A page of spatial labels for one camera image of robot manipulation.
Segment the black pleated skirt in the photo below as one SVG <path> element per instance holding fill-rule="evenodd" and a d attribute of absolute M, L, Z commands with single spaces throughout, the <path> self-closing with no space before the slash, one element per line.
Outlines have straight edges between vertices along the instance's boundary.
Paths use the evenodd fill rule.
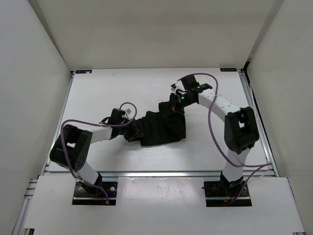
<path fill-rule="evenodd" d="M 171 102 L 158 104 L 158 112 L 147 111 L 146 115 L 136 121 L 142 121 L 142 146 L 154 146 L 173 143 L 186 138 L 186 121 L 184 114 L 172 112 Z"/>

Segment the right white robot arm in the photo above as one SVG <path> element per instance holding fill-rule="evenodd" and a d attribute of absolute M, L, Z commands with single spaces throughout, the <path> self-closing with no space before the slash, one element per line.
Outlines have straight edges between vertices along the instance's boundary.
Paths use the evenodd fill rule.
<path fill-rule="evenodd" d="M 239 107 L 218 95 L 218 89 L 196 80 L 196 74 L 180 78 L 182 87 L 171 85 L 170 102 L 173 111 L 197 103 L 208 108 L 208 115 L 215 114 L 224 123 L 224 142 L 228 148 L 222 156 L 226 160 L 220 176 L 220 191 L 232 195 L 243 182 L 243 168 L 250 150 L 259 140 L 254 110 Z"/>

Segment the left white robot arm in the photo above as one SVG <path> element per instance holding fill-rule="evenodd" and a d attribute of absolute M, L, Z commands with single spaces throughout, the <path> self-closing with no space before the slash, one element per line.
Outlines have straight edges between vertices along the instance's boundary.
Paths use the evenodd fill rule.
<path fill-rule="evenodd" d="M 143 139 L 143 132 L 129 114 L 130 110 L 114 108 L 110 117 L 104 118 L 97 125 L 90 124 L 86 129 L 80 129 L 66 121 L 50 152 L 50 160 L 69 170 L 88 194 L 106 195 L 100 173 L 87 163 L 89 148 L 93 143 L 109 141 L 119 135 L 128 142 Z"/>

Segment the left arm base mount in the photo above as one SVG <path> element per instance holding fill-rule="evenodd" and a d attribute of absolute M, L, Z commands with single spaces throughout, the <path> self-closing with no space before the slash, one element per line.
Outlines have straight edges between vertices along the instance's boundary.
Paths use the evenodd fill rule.
<path fill-rule="evenodd" d="M 77 180 L 74 187 L 72 205 L 115 206 L 117 200 L 117 181 L 103 180 L 98 176 L 97 188 Z"/>

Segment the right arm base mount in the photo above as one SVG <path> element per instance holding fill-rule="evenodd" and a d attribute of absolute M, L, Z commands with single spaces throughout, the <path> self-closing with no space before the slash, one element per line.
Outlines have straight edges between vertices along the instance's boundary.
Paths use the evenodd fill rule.
<path fill-rule="evenodd" d="M 226 179 L 204 181 L 202 189 L 208 208 L 252 206 L 249 189 L 243 177 L 231 183 Z"/>

